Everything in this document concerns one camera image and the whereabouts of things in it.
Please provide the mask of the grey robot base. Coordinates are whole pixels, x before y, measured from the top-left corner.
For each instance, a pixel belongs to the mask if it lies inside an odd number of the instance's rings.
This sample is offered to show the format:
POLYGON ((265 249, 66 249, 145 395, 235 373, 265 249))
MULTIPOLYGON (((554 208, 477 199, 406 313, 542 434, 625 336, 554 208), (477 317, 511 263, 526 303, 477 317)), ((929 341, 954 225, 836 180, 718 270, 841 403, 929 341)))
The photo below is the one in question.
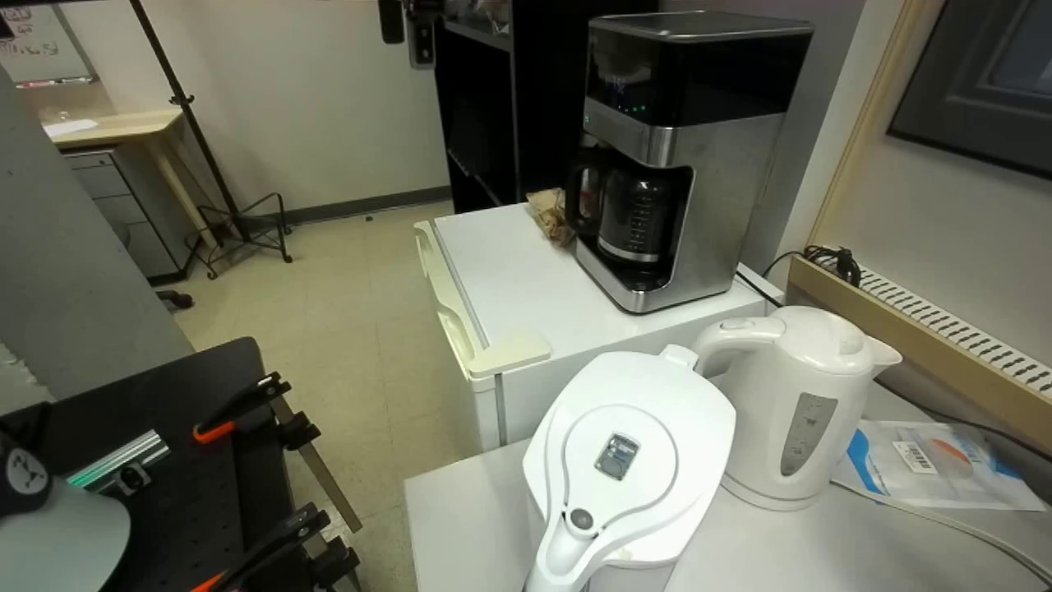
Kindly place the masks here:
POLYGON ((117 499, 60 482, 0 437, 0 592, 103 592, 130 540, 117 499))

